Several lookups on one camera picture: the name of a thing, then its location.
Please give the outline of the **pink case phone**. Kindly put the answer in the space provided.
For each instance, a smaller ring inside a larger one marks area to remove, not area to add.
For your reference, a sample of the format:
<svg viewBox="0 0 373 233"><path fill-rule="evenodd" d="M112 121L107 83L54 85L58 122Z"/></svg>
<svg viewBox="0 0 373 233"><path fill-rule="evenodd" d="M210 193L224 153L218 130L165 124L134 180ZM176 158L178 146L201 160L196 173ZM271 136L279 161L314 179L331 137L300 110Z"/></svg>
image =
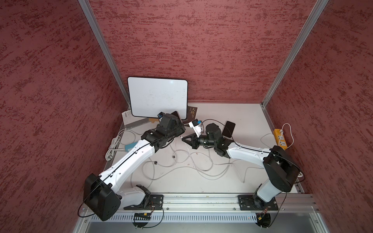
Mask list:
<svg viewBox="0 0 373 233"><path fill-rule="evenodd" d="M175 121L182 122L182 120L180 118L180 115L177 111L172 112L170 118L175 120Z"/></svg>
<svg viewBox="0 0 373 233"><path fill-rule="evenodd" d="M224 125L222 135L226 138L232 138L232 134L234 132L234 129L236 127L236 124L231 121L227 121Z"/></svg>

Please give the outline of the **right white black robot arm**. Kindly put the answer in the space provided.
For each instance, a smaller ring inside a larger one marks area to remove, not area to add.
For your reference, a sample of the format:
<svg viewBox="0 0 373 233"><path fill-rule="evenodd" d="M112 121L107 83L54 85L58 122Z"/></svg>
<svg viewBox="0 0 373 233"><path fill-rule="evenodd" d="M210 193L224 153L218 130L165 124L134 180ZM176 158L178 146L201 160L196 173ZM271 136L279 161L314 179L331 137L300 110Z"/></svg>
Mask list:
<svg viewBox="0 0 373 233"><path fill-rule="evenodd" d="M280 146L269 149L254 148L237 143L233 139L235 123L228 121L223 130L215 123L205 127L202 134L202 125L190 124L194 133L182 138L182 141L198 149L204 147L213 149L221 157L243 160L265 169L268 179L255 191L252 202L256 209L263 209L280 193L288 193L296 183L302 170L287 155Z"/></svg>

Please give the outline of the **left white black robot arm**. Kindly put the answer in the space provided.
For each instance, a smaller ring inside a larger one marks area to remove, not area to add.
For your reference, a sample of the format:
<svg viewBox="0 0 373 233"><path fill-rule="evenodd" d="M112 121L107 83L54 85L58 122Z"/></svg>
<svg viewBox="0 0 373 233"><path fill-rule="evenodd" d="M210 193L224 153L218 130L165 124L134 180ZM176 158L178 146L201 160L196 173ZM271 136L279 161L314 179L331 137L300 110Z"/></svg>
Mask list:
<svg viewBox="0 0 373 233"><path fill-rule="evenodd" d="M110 219L124 203L125 195L118 194L127 178L158 150L167 147L174 138L185 132L177 111L159 113L159 124L147 130L141 140L117 163L99 175L90 174L84 183L83 204L102 221Z"/></svg>

